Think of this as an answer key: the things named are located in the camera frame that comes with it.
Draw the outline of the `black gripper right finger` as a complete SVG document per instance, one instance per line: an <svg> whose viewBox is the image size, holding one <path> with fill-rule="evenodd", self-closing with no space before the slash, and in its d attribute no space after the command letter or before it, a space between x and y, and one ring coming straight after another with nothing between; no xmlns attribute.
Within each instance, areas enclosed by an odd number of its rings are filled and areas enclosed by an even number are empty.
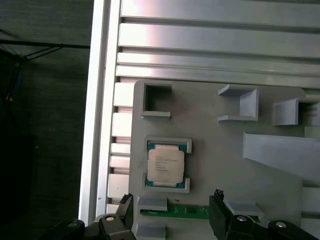
<svg viewBox="0 0 320 240"><path fill-rule="evenodd" d="M218 240L315 240L316 237L285 220L269 221L255 203L224 200L216 189L209 197L209 224Z"/></svg>

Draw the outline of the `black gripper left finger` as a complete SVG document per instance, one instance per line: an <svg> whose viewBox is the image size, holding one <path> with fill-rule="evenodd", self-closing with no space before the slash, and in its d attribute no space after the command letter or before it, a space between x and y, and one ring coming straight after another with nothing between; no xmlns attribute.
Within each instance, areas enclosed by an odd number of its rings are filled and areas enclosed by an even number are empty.
<svg viewBox="0 0 320 240"><path fill-rule="evenodd" d="M50 240L135 240L132 232L134 197L125 194L115 213L99 216L90 225L79 219L61 221L48 231Z"/></svg>

